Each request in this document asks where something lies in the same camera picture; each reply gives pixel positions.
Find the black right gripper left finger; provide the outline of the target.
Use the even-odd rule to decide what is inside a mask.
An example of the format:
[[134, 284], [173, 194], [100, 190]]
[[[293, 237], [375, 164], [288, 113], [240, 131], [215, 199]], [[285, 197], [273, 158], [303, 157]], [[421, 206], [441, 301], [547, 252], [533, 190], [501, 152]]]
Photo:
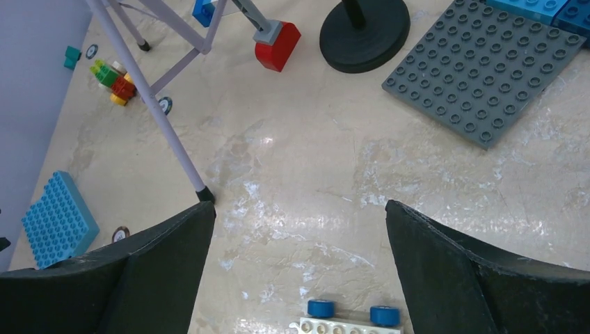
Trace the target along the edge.
[[210, 202], [46, 269], [1, 274], [2, 333], [186, 333], [212, 240]]

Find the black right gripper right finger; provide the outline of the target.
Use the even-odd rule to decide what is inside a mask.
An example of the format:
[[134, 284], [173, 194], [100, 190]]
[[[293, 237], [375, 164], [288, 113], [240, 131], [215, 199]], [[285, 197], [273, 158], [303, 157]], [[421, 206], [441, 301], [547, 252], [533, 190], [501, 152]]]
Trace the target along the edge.
[[588, 333], [589, 273], [534, 260], [396, 200], [386, 225], [416, 333]]

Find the black microphone stand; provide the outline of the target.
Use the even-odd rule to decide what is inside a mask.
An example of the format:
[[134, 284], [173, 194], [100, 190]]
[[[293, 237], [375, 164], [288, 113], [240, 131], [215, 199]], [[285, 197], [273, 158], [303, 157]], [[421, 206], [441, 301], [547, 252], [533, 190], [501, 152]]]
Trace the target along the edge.
[[319, 48], [327, 64], [339, 72], [369, 72], [401, 50], [409, 31], [403, 0], [341, 1], [322, 24]]

